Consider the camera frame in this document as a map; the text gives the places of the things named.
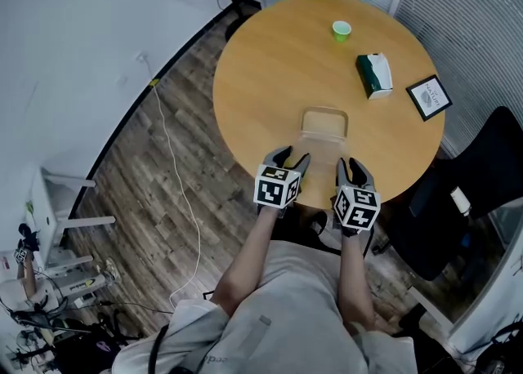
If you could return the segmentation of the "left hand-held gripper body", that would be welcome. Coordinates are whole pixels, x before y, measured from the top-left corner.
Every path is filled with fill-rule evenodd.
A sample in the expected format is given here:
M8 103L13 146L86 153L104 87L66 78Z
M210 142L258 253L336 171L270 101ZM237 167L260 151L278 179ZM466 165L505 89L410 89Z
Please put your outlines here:
M253 201L258 209L274 208L282 218L301 191L302 173L265 160L257 169Z

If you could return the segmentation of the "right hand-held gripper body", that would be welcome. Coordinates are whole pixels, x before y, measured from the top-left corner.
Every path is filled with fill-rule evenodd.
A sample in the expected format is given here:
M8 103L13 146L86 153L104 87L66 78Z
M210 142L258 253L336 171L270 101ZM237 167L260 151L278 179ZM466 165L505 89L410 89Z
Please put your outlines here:
M346 237L370 231L381 210L381 197L373 185L339 185L333 200L333 228Z

